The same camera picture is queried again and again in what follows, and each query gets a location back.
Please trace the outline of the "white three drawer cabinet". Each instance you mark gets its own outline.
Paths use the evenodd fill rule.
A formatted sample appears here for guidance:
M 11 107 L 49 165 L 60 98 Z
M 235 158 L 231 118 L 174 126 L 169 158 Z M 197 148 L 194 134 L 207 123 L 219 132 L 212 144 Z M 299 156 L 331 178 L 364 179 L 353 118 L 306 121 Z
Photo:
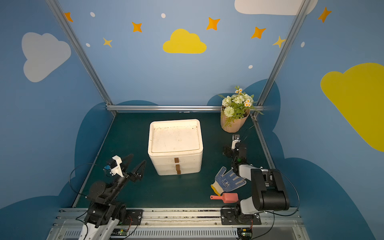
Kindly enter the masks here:
M 148 154 L 160 176 L 200 172 L 203 149 L 201 124 L 197 119 L 150 124 Z

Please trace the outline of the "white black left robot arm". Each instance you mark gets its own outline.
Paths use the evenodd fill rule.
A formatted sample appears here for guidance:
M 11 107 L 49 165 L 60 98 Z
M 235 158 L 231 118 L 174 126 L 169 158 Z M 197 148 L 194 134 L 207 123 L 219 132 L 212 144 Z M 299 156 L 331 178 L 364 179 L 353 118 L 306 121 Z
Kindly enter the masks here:
M 128 182 L 143 179 L 147 161 L 129 171 L 133 157 L 130 154 L 123 159 L 119 156 L 110 158 L 103 170 L 113 177 L 112 182 L 97 181 L 92 184 L 86 196 L 90 206 L 82 221 L 80 240 L 108 240 L 119 225 L 127 224 L 130 229 L 132 225 L 138 227 L 141 224 L 143 210 L 128 210 L 125 203 L 117 200 Z

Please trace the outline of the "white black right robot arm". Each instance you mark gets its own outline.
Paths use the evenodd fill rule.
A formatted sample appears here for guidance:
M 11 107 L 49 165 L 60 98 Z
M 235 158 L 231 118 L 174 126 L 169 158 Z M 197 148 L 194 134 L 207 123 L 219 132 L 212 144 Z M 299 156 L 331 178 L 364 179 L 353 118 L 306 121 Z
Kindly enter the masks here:
M 238 212 L 242 215 L 254 215 L 263 211 L 286 211 L 290 208 L 290 199 L 282 174 L 276 169 L 263 169 L 247 162 L 247 148 L 236 143 L 233 147 L 224 147 L 223 153 L 231 158 L 231 169 L 219 173 L 220 188 L 229 193 L 251 184 L 251 196 L 239 201 Z

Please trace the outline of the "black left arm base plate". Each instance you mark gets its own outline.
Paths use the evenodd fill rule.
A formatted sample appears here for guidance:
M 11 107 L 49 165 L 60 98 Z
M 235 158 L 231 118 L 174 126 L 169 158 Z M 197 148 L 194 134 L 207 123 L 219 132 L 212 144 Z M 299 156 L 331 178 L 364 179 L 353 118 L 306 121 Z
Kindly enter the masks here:
M 137 226 L 141 224 L 144 210 L 142 209 L 126 209 L 125 218 L 122 219 L 122 226 Z

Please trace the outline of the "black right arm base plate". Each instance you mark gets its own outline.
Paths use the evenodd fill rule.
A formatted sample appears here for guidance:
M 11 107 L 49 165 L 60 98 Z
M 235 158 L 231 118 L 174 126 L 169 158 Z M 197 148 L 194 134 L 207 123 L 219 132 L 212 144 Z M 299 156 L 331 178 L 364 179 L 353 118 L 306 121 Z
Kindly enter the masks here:
M 223 208 L 220 210 L 222 225 L 261 225 L 259 215 L 244 215 L 237 210 Z

